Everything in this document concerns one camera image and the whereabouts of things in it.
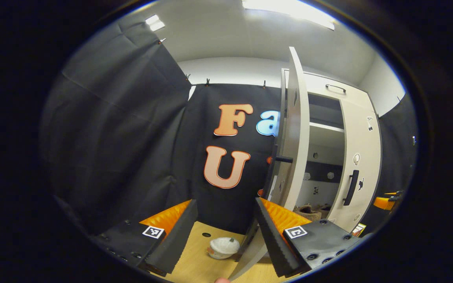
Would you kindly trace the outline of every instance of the white wall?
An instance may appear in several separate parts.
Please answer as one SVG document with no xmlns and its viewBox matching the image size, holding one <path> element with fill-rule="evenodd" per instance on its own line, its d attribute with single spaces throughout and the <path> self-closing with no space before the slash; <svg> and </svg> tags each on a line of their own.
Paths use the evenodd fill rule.
<svg viewBox="0 0 453 283">
<path fill-rule="evenodd" d="M 379 116 L 395 107 L 405 95 L 405 89 L 398 77 L 379 54 L 376 54 L 374 62 L 359 84 L 359 88 L 370 95 Z"/>
<path fill-rule="evenodd" d="M 281 87 L 281 69 L 289 68 L 289 62 L 248 57 L 215 57 L 178 62 L 178 65 L 187 75 L 191 74 L 191 84 L 205 84 L 210 79 L 211 84 L 246 84 Z M 320 70 L 303 67 L 306 72 L 313 72 L 343 81 L 331 74 Z"/>
</svg>

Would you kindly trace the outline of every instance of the table surface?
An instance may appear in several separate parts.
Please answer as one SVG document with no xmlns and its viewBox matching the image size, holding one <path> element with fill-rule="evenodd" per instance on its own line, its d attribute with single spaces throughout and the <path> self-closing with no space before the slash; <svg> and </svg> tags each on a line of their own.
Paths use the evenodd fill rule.
<svg viewBox="0 0 453 283">
<path fill-rule="evenodd" d="M 202 235 L 203 233 L 210 233 L 211 236 L 205 237 Z M 165 277 L 152 274 L 175 283 L 213 283 L 218 277 L 228 278 L 237 265 L 233 257 L 214 259 L 206 252 L 209 242 L 220 237 L 232 237 L 239 243 L 244 239 L 244 235 L 239 233 L 195 222 L 185 249 L 172 274 L 167 274 Z M 272 263 L 263 259 L 232 283 L 279 283 L 290 278 L 277 277 Z"/>
</svg>

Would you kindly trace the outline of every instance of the small white container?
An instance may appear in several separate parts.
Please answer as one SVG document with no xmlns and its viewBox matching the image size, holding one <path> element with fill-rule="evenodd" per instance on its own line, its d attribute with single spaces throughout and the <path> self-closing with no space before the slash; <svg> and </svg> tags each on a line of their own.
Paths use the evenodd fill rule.
<svg viewBox="0 0 453 283">
<path fill-rule="evenodd" d="M 209 242 L 207 253 L 210 257 L 215 259 L 225 259 L 232 256 L 234 253 L 239 251 L 241 244 L 234 239 L 229 237 L 217 238 Z"/>
</svg>

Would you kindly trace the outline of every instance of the ceiling light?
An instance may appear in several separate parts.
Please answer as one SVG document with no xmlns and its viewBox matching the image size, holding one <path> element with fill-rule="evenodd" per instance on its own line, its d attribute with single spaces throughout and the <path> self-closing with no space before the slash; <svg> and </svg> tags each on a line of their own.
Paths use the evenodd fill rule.
<svg viewBox="0 0 453 283">
<path fill-rule="evenodd" d="M 146 19 L 146 23 L 149 24 L 149 25 L 152 25 L 152 24 L 154 24 L 154 23 L 156 23 L 158 21 L 160 21 L 160 19 L 158 18 L 157 15 L 153 15 L 153 16 L 151 16 L 151 17 Z"/>
<path fill-rule="evenodd" d="M 152 25 L 149 26 L 149 28 L 152 30 L 152 31 L 156 31 L 156 30 L 159 30 L 161 28 L 165 27 L 164 23 L 162 22 L 156 22 Z"/>
<path fill-rule="evenodd" d="M 245 9 L 275 11 L 335 30 L 331 16 L 298 0 L 243 0 L 242 5 Z"/>
</svg>

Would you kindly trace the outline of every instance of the black curtain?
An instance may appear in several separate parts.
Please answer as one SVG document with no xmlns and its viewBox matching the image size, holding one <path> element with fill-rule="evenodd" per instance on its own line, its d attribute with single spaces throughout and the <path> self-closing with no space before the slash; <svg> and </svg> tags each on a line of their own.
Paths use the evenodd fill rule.
<svg viewBox="0 0 453 283">
<path fill-rule="evenodd" d="M 375 197 L 406 190 L 417 161 L 417 118 L 409 94 L 379 118 L 382 138 L 382 165 Z M 385 221 L 390 211 L 371 205 L 361 220 L 366 225 L 362 235 L 373 232 Z"/>
<path fill-rule="evenodd" d="M 40 126 L 51 193 L 87 233 L 181 201 L 172 147 L 190 83 L 139 14 L 97 32 L 52 86 Z"/>
<path fill-rule="evenodd" d="M 219 125 L 221 104 L 251 104 L 253 113 L 246 115 L 244 126 L 235 136 L 215 136 Z M 246 233 L 252 217 L 257 191 L 263 188 L 272 152 L 274 136 L 263 136 L 256 130 L 264 111 L 280 109 L 280 88 L 254 85 L 210 84 L 197 85 L 188 102 L 176 139 L 173 171 L 179 191 L 188 192 L 188 198 L 197 200 L 198 220 L 205 224 L 231 231 Z M 204 177 L 206 147 L 215 145 L 227 153 L 219 165 L 219 176 L 228 178 L 234 159 L 232 151 L 250 154 L 241 180 L 231 189 L 215 187 Z"/>
</svg>

